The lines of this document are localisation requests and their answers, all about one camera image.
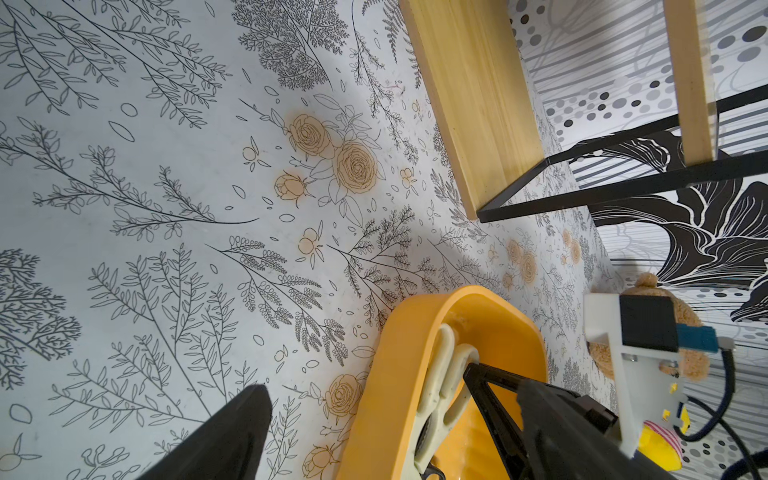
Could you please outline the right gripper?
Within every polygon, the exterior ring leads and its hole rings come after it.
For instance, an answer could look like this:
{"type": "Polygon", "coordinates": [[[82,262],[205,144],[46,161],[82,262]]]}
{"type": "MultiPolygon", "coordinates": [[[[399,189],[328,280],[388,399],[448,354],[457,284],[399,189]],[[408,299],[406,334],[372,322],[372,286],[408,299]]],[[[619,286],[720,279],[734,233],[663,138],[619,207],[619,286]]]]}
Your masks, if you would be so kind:
{"type": "Polygon", "coordinates": [[[591,293],[584,299],[584,334],[587,342],[610,348],[618,402],[619,449],[632,457],[637,453],[643,423],[662,424],[665,410],[668,422],[682,427],[678,409],[683,398],[684,379],[664,372],[664,367],[682,370],[678,352],[627,347],[622,345],[619,294],[591,293]]]}

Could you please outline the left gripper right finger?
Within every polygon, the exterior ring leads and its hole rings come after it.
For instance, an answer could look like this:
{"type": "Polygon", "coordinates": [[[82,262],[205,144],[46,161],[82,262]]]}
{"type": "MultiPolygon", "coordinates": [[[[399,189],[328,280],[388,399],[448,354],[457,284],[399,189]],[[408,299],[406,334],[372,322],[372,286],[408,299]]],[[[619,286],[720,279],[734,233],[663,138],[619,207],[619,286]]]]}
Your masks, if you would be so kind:
{"type": "Polygon", "coordinates": [[[618,446],[619,417],[588,395],[485,364],[463,374],[511,479],[670,479],[618,446]]]}

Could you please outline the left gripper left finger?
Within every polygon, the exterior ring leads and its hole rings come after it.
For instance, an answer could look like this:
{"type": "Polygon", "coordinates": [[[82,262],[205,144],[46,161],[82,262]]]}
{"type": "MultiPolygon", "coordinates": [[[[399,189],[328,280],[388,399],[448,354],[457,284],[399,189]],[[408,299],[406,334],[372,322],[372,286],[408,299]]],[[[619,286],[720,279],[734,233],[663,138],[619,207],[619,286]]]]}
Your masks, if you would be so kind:
{"type": "Polygon", "coordinates": [[[268,389],[250,385],[141,475],[143,479],[253,479],[272,421],[268,389]]]}

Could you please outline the beige kitchen scissors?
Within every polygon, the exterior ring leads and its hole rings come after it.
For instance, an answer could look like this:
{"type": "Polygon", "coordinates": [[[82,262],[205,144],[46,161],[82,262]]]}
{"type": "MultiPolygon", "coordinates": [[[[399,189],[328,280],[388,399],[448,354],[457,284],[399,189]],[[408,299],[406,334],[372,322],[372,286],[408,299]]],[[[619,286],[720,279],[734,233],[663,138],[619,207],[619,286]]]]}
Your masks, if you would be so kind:
{"type": "Polygon", "coordinates": [[[463,375],[478,362],[474,346],[459,344],[450,325],[439,327],[406,450],[403,479],[427,479],[439,472],[430,462],[469,405],[471,392],[463,375]]]}

